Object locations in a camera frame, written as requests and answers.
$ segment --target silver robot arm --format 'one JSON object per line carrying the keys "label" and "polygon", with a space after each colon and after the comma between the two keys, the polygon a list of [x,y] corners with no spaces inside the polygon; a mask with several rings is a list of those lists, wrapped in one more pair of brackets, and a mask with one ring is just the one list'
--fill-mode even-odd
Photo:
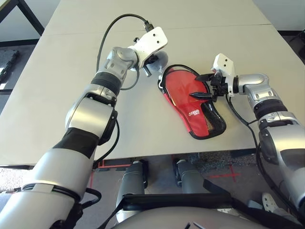
{"label": "silver robot arm", "polygon": [[79,202],[90,178],[94,151],[107,142],[115,126],[117,96],[129,69],[167,44],[160,27],[134,46],[115,47],[66,116],[66,133],[32,170],[21,192],[0,213],[0,229],[73,228],[81,217]]}
{"label": "silver robot arm", "polygon": [[268,162],[279,165],[291,200],[304,217],[304,126],[287,110],[276,91],[270,87],[265,74],[236,77],[233,62],[223,54],[217,55],[212,70],[215,75],[220,75],[220,81],[213,82],[214,93],[228,94],[230,97],[236,93],[248,96],[250,107],[258,120],[262,154]]}

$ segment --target floor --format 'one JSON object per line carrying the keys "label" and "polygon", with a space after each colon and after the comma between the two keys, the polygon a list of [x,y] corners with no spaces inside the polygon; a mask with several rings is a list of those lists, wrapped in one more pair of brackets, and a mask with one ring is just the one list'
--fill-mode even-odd
{"label": "floor", "polygon": [[[297,53],[302,47],[301,41],[294,40],[290,43],[291,47]],[[31,55],[35,45],[4,47],[5,49],[17,49],[20,51],[20,56],[15,62],[13,68],[8,74],[5,89],[11,89],[16,84],[29,56]],[[8,99],[8,95],[0,95],[0,112]],[[192,155],[180,155],[192,160]],[[238,160],[230,158],[229,154],[223,160],[211,159],[208,163],[195,163],[197,169],[202,176],[216,185],[231,192],[232,196],[247,203],[253,199],[261,202],[262,192],[270,192],[275,198],[277,204],[284,207],[275,194],[270,190],[255,165],[254,156],[247,156]],[[150,177],[149,185],[145,190],[146,194],[162,194],[162,193],[182,193],[182,189],[177,187],[174,180],[172,169],[172,157],[168,156],[151,156],[146,157],[149,161]],[[267,171],[277,184],[281,182],[278,168],[271,164],[265,164]],[[28,173],[27,171],[12,170],[0,168],[0,192],[14,187],[19,187],[22,184],[22,176]],[[102,193],[102,199],[96,205],[84,210],[83,217],[77,223],[76,228],[96,228],[100,226],[104,220],[115,209],[116,197],[121,183],[124,171],[116,171],[111,168],[108,171],[95,171],[92,176],[92,188],[99,190]],[[281,185],[284,193],[287,193],[285,183]],[[84,200],[89,200],[92,196],[85,195]],[[108,228],[115,225],[115,217],[108,224]]]}

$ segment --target table leg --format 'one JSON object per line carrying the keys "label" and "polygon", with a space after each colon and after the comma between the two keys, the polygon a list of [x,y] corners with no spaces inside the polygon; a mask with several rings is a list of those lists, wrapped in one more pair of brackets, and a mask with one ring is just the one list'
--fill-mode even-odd
{"label": "table leg", "polygon": [[32,26],[35,28],[35,30],[39,33],[39,35],[42,36],[44,27],[39,22],[39,20],[36,18],[35,14],[29,8],[27,3],[24,0],[19,0],[19,3],[17,4],[17,6],[21,10],[21,12],[24,14],[24,16],[29,20],[29,22],[32,24]]}

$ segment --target table surface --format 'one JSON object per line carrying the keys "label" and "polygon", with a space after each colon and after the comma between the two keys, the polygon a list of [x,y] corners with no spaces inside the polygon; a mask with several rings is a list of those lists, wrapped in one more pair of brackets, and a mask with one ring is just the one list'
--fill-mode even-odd
{"label": "table surface", "polygon": [[[177,13],[171,8],[172,21],[179,23],[171,24],[165,19],[164,22],[154,23],[164,28],[168,38],[164,51],[169,56],[169,64],[181,63],[199,73],[209,73],[215,55],[222,52],[234,61],[237,74],[267,74],[271,86],[279,93],[288,110],[305,124],[305,66],[275,28],[251,1],[231,2],[247,2],[244,3],[246,13],[243,11],[243,14],[257,15],[256,19],[251,18],[252,24],[243,24],[244,20],[235,11],[227,19],[214,24],[211,15],[218,15],[222,3],[227,1],[199,2],[213,5],[214,8],[206,7],[212,12],[200,14],[200,19],[194,19],[193,14],[188,13],[189,21],[183,24],[184,28],[179,28],[178,24],[183,20],[180,16],[176,19]],[[86,26],[91,18],[93,24],[96,23],[95,16],[92,16],[94,13],[90,12],[94,12],[100,3],[97,0],[91,0],[91,3],[90,8],[87,4],[84,6],[87,20],[73,23],[81,23],[78,27],[71,26],[72,19],[76,18],[74,10],[69,10],[68,6],[71,4],[71,8],[75,8],[79,4],[75,10],[84,10],[80,8],[80,1],[60,2],[0,116],[0,165],[35,164],[64,135],[67,111],[94,77],[96,55],[103,36],[102,29]],[[178,8],[181,13],[184,12],[182,4]],[[66,18],[67,23],[62,21],[62,25],[57,27],[55,25],[61,21],[60,18]],[[101,28],[105,28],[112,18],[106,17],[107,21],[101,24]],[[153,22],[155,18],[156,21],[160,19],[159,15],[149,16]],[[192,26],[192,20],[197,23],[196,26]],[[126,19],[127,22],[133,23],[134,19]],[[120,30],[119,25],[107,37],[102,59],[111,47],[127,47],[133,43],[134,37],[144,33],[141,30],[127,31],[125,27]],[[232,115],[221,97],[215,106],[227,123],[226,131],[206,140],[192,138],[159,91],[157,78],[157,74],[147,78],[142,72],[132,90],[120,92],[116,110],[121,135],[108,159],[254,147],[251,133]],[[129,72],[124,87],[132,84],[134,79],[135,74]],[[246,120],[254,119],[246,96],[237,95],[232,102]],[[252,126],[258,132],[256,124]],[[110,141],[97,148],[96,158],[112,146],[115,137],[116,129]]]}

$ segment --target black wire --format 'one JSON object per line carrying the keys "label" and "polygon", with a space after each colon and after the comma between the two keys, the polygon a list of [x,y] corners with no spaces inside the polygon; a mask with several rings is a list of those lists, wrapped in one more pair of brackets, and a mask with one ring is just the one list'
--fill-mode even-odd
{"label": "black wire", "polygon": [[261,144],[257,144],[256,138],[255,138],[255,134],[253,129],[249,126],[250,123],[253,123],[256,120],[253,120],[252,122],[248,123],[247,121],[245,121],[239,114],[238,112],[234,109],[233,104],[231,102],[231,98],[228,100],[228,96],[225,95],[225,98],[227,100],[227,103],[229,105],[229,107],[231,108],[231,110],[233,111],[233,113],[237,116],[237,118],[245,125],[249,128],[249,130],[252,133],[253,136],[253,140],[256,146],[256,154],[255,154],[255,158],[256,158],[256,163],[257,163],[257,167],[258,170],[260,171],[260,173],[262,174],[262,176],[264,177],[266,183],[269,185],[270,189],[273,190],[273,192],[275,192],[275,194],[277,194],[277,196],[282,200],[283,203],[286,204],[286,206],[291,209],[291,211],[298,217],[298,219],[302,219],[301,214],[297,211],[297,209],[295,208],[295,206],[289,201],[289,199],[282,193],[282,191],[279,189],[279,187],[275,184],[275,182],[271,179],[271,177],[267,174],[262,160],[261,160]]}
{"label": "black wire", "polygon": [[270,189],[277,194],[277,196],[282,200],[283,203],[286,204],[286,206],[299,218],[301,219],[302,216],[300,213],[297,211],[295,206],[289,201],[289,199],[282,193],[282,191],[279,189],[279,187],[275,184],[275,182],[271,179],[271,177],[267,174],[263,163],[261,159],[261,144],[258,144],[258,147],[256,149],[256,163],[258,170],[260,173],[263,175],[265,181],[269,185]]}
{"label": "black wire", "polygon": [[279,184],[278,184],[278,188],[281,190],[281,185],[284,182],[284,180],[282,180]]}
{"label": "black wire", "polygon": [[96,203],[99,202],[99,201],[101,200],[101,198],[102,198],[102,194],[101,194],[99,191],[95,190],[95,189],[92,189],[92,188],[89,188],[89,187],[88,187],[88,188],[86,188],[86,192],[89,193],[89,194],[95,195],[96,198],[93,199],[93,200],[89,200],[89,201],[83,203],[83,204],[81,205],[81,206],[82,206],[82,209],[85,209],[85,208],[87,208],[87,207],[92,206],[93,204],[96,204]]}
{"label": "black wire", "polygon": [[146,20],[139,16],[139,15],[136,15],[136,14],[132,14],[132,13],[126,13],[126,14],[123,14],[119,17],[117,17],[116,19],[114,19],[111,24],[108,26],[104,36],[103,36],[103,39],[101,41],[101,44],[100,44],[100,49],[99,49],[99,53],[97,55],[97,62],[96,62],[96,71],[98,71],[99,69],[99,66],[100,66],[100,59],[101,59],[101,53],[102,53],[102,49],[103,49],[103,46],[104,46],[104,43],[105,43],[105,40],[106,40],[106,37],[111,29],[111,27],[121,18],[125,18],[125,17],[134,17],[134,18],[138,18],[138,19],[141,19],[143,22],[146,22]]}
{"label": "black wire", "polygon": [[257,119],[255,119],[255,120],[249,122],[249,125],[252,124],[252,123],[255,123],[255,122],[257,122]]}
{"label": "black wire", "polygon": [[138,80],[139,80],[139,78],[140,78],[139,66],[135,66],[135,70],[136,70],[136,72],[137,72],[137,76],[136,76],[135,82],[134,82],[133,85],[131,85],[130,87],[121,88],[122,91],[127,91],[127,90],[129,90],[129,89],[132,89],[132,88],[138,83]]}
{"label": "black wire", "polygon": [[[104,46],[104,43],[105,43],[105,40],[106,40],[106,37],[111,29],[111,27],[121,18],[125,18],[125,17],[134,17],[134,18],[138,18],[140,20],[142,20],[144,23],[147,22],[147,20],[145,20],[143,17],[139,16],[139,15],[136,15],[136,14],[132,14],[132,13],[126,13],[126,14],[123,14],[119,17],[117,17],[116,19],[114,19],[111,24],[108,26],[104,36],[103,36],[103,39],[101,41],[101,44],[100,44],[100,48],[99,48],[99,53],[97,55],[97,61],[96,61],[96,71],[99,70],[99,66],[100,66],[100,60],[101,60],[101,53],[102,53],[102,49],[103,49],[103,46]],[[133,85],[131,85],[130,87],[127,87],[127,88],[121,88],[121,90],[123,91],[126,91],[126,90],[129,90],[129,89],[132,89],[137,83],[138,83],[138,80],[139,80],[139,77],[140,77],[140,71],[139,71],[139,67],[136,66],[135,67],[136,71],[137,71],[137,76],[136,76],[136,81]],[[94,163],[93,163],[93,168],[97,168],[98,167],[98,163],[103,161],[104,158],[106,156],[108,156],[112,151],[113,149],[116,147],[118,141],[119,141],[119,137],[120,137],[120,127],[119,127],[119,123],[118,123],[118,120],[115,121],[116,123],[116,126],[117,126],[117,129],[118,129],[118,132],[117,132],[117,136],[116,136],[116,139],[115,139],[115,142],[113,144],[113,146],[108,150],[107,153],[105,153],[103,156],[101,156],[99,159],[97,159]]]}
{"label": "black wire", "polygon": [[231,102],[231,98],[230,100],[228,100],[228,95],[226,94],[225,95],[225,99],[227,100],[227,103],[229,105],[229,107],[231,108],[231,110],[233,111],[233,113],[236,115],[236,117],[246,126],[248,127],[248,129],[251,131],[252,133],[252,137],[253,137],[253,140],[254,140],[254,144],[255,144],[255,148],[257,148],[257,141],[256,141],[256,137],[255,137],[255,134],[254,134],[254,131],[253,129],[249,126],[249,122],[247,122],[246,120],[244,120],[239,114],[238,112],[235,110],[235,108],[233,107],[233,104]]}
{"label": "black wire", "polygon": [[118,120],[115,120],[116,123],[116,127],[117,127],[117,135],[116,135],[116,139],[114,144],[111,146],[111,148],[107,151],[107,153],[105,153],[103,156],[101,156],[99,159],[97,159],[94,163],[93,163],[93,169],[97,168],[99,165],[99,162],[103,161],[105,159],[106,156],[108,156],[116,147],[116,145],[118,144],[119,138],[120,138],[120,127],[119,127],[119,122]]}

